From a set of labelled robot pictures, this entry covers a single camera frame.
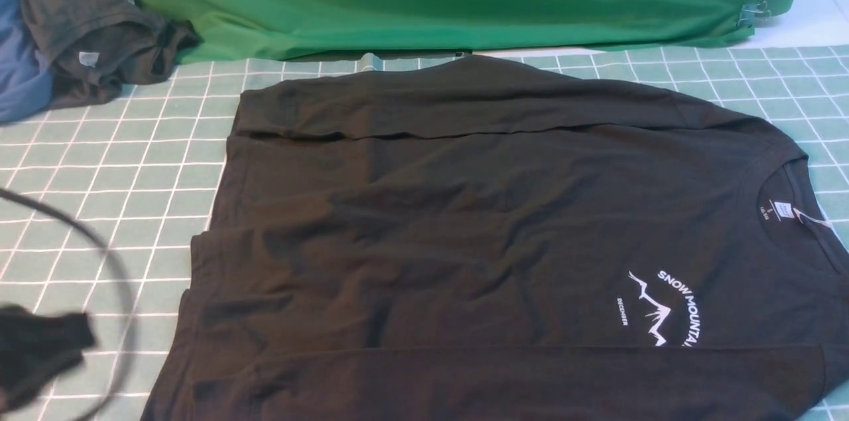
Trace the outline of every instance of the cutting mat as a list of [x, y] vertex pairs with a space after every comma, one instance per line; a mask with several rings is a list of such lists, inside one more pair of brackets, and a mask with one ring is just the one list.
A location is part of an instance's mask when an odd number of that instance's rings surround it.
[[[188, 244], [206, 228], [224, 167], [224, 141], [245, 89], [281, 80], [430, 67], [451, 58], [273, 62], [180, 67], [167, 83], [125, 88], [113, 103], [46, 113], [0, 129], [0, 186], [83, 219], [128, 264], [139, 318], [139, 360], [101, 419], [138, 419], [170, 348], [189, 283]], [[816, 196], [849, 241], [849, 46], [712, 49], [510, 58], [581, 78], [631, 80], [761, 116], [809, 153]], [[125, 332], [115, 280], [79, 237], [55, 221], [0, 203], [0, 303], [40, 314], [88, 310], [101, 345], [11, 421], [65, 421], [103, 393]], [[806, 421], [849, 419], [849, 387]]]

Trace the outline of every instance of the clothing label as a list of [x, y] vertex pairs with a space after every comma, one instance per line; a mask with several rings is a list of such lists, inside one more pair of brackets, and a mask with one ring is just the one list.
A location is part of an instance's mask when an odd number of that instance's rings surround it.
[[763, 217], [764, 221], [780, 221], [780, 217], [775, 216], [775, 209], [773, 209], [772, 204], [769, 207], [761, 206], [758, 207], [761, 212], [761, 217]]
[[100, 59], [100, 53], [80, 52], [80, 64], [83, 66], [94, 68], [94, 65], [98, 64], [98, 59]]
[[795, 215], [793, 215], [793, 206], [786, 202], [776, 202], [775, 203], [775, 211], [779, 213], [779, 216], [786, 217], [787, 219], [795, 219]]

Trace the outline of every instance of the wrinkled fabric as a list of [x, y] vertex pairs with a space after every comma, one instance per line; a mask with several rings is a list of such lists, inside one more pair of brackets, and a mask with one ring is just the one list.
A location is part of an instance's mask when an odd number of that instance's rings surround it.
[[246, 91], [227, 150], [145, 421], [795, 420], [849, 378], [849, 255], [763, 119], [471, 56]]

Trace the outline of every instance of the clothing tag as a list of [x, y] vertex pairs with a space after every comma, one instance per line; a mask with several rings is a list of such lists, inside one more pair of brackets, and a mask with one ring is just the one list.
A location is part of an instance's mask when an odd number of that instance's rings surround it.
[[834, 228], [834, 224], [832, 224], [830, 221], [820, 221], [820, 219], [815, 219], [813, 217], [810, 217], [809, 215], [807, 215], [807, 213], [804, 213], [804, 212], [802, 212], [801, 210], [798, 210], [798, 209], [794, 209], [793, 212], [795, 212], [795, 215], [798, 216], [799, 221], [804, 222], [803, 221], [803, 217], [804, 217], [805, 219], [808, 219], [809, 221], [811, 221], [815, 224], [825, 225], [825, 227]]
[[781, 217], [785, 217], [787, 219], [795, 219], [795, 215], [793, 213], [793, 206], [786, 202], [776, 202], [775, 212], [777, 212]]
[[100, 59], [100, 53], [80, 52], [80, 64], [83, 66], [94, 68], [94, 65], [98, 64], [98, 59]]
[[764, 221], [781, 221], [781, 217], [775, 215], [775, 209], [773, 207], [773, 201], [767, 201], [767, 204], [762, 204], [761, 207], [758, 207]]

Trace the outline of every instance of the white print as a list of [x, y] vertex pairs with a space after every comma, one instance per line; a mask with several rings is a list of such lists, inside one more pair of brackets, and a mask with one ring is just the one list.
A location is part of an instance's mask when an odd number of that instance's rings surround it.
[[662, 304], [657, 303], [654, 299], [652, 299], [652, 297], [649, 297], [649, 295], [645, 293], [645, 289], [649, 287], [648, 283], [643, 282], [642, 280], [634, 276], [634, 274], [631, 272], [628, 272], [628, 276], [630, 276], [631, 279], [636, 282], [640, 287], [639, 299], [646, 300], [648, 301], [648, 303], [652, 304], [653, 306], [655, 306], [655, 308], [657, 308], [656, 312], [652, 312], [649, 313], [649, 315], [646, 315], [653, 316], [652, 322], [655, 322], [655, 324], [652, 325], [651, 328], [649, 328], [649, 334], [654, 335], [655, 339], [657, 339], [657, 343], [655, 343], [655, 346], [664, 345], [667, 342], [667, 339], [661, 336], [659, 330], [663, 322], [666, 321], [667, 316], [669, 316], [669, 314], [673, 312], [673, 310], [670, 309], [668, 306], [662, 306]]
[[776, 202], [775, 211], [779, 213], [779, 216], [781, 217], [786, 219], [795, 219], [795, 215], [793, 215], [793, 206], [791, 206], [791, 204], [786, 202]]
[[692, 346], [693, 343], [698, 342], [698, 336], [701, 334], [701, 319], [698, 316], [698, 306], [695, 303], [694, 294], [692, 294], [692, 291], [687, 285], [684, 285], [683, 282], [676, 280], [673, 276], [662, 270], [657, 273], [657, 277], [669, 283], [671, 287], [676, 288], [677, 291], [685, 296], [687, 300], [687, 312], [689, 313], [689, 330], [687, 331], [687, 340], [683, 342], [683, 345]]
[[616, 299], [616, 304], [618, 304], [618, 306], [619, 306], [619, 316], [621, 316], [621, 318], [622, 318], [622, 326], [627, 327], [628, 326], [628, 316], [625, 315], [625, 303], [622, 301], [622, 299]]

